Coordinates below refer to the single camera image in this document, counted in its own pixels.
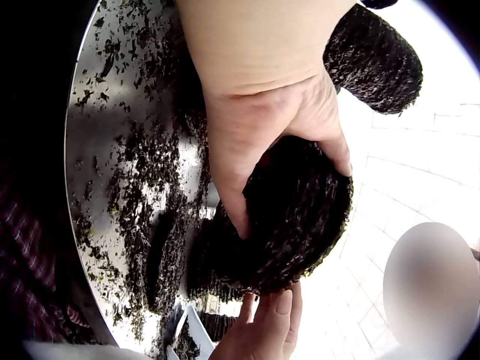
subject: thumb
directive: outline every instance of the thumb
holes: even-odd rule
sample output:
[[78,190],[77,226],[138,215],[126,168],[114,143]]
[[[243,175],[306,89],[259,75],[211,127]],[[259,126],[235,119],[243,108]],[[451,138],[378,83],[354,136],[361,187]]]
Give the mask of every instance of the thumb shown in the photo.
[[290,329],[290,313],[292,310],[292,290],[285,290],[272,301],[264,319],[265,347],[272,353],[283,349],[283,344]]

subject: dark fabric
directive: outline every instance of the dark fabric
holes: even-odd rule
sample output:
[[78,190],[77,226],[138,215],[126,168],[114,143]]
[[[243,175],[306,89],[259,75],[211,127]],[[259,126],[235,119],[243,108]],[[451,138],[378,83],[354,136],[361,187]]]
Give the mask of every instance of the dark fabric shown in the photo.
[[42,224],[0,164],[0,294],[21,338],[96,343],[80,311],[59,295],[56,256]]

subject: round metal tray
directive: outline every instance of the round metal tray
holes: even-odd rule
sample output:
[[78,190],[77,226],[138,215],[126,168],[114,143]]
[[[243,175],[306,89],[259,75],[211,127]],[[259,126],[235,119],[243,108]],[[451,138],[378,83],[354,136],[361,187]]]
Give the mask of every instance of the round metal tray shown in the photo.
[[[120,187],[128,186],[137,172],[138,159],[125,159],[125,143],[133,128],[143,127],[149,139],[175,143],[173,149],[159,147],[156,155],[168,162],[172,152],[178,150],[176,160],[166,164],[166,172],[177,172],[177,187],[188,202],[197,196],[199,176],[204,168],[198,142],[175,131],[178,126],[172,105],[173,90],[168,84],[153,84],[162,80],[161,75],[149,77],[143,72],[152,54],[156,59],[165,55],[165,36],[179,25],[175,8],[164,1],[100,1],[79,54],[66,125],[69,205],[86,275],[115,340],[122,347],[151,355],[158,353],[165,330],[165,318],[161,314],[171,309],[153,311],[146,296],[139,294],[144,290],[145,279],[132,272],[145,270],[146,256],[143,259],[129,256],[125,229],[120,225],[118,213],[125,203],[120,196],[120,201],[112,206],[111,187],[116,171],[128,173]],[[166,180],[161,177],[160,174],[159,183]],[[153,248],[157,219],[168,208],[167,198],[173,186],[151,185],[145,184],[142,189],[142,201],[151,207],[146,220],[150,229],[143,229],[134,236],[135,241],[144,243],[144,254]],[[212,215],[218,196],[212,184],[208,188],[208,197],[200,212],[195,208],[196,213],[190,216]],[[186,250],[168,249],[181,256],[188,251],[191,239],[192,229],[189,228],[186,229]],[[179,266],[176,271],[182,273],[183,269]],[[175,302],[186,302],[184,280]]]

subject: white container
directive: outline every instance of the white container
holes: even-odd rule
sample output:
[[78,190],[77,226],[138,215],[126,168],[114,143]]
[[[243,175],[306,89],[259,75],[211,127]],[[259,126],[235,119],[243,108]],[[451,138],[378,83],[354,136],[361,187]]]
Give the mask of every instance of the white container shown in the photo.
[[[177,328],[175,329],[175,335],[173,337],[173,343],[177,340],[180,335],[180,331],[183,328],[183,325],[186,323],[188,326],[188,333],[195,341],[195,344],[200,349],[200,355],[196,358],[196,360],[208,360],[210,354],[215,349],[215,345],[210,340],[210,337],[207,334],[200,318],[198,317],[197,312],[192,307],[192,305],[188,305],[185,311],[183,312]],[[179,360],[177,354],[173,348],[169,345],[167,346],[167,359],[168,360]]]

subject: fingernail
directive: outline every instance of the fingernail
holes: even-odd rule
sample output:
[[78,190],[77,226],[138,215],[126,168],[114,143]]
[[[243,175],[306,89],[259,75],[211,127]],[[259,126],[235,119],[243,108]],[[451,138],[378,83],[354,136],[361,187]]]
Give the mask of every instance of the fingernail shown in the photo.
[[292,310],[292,290],[285,290],[282,295],[278,297],[276,304],[276,313],[279,315],[287,315]]

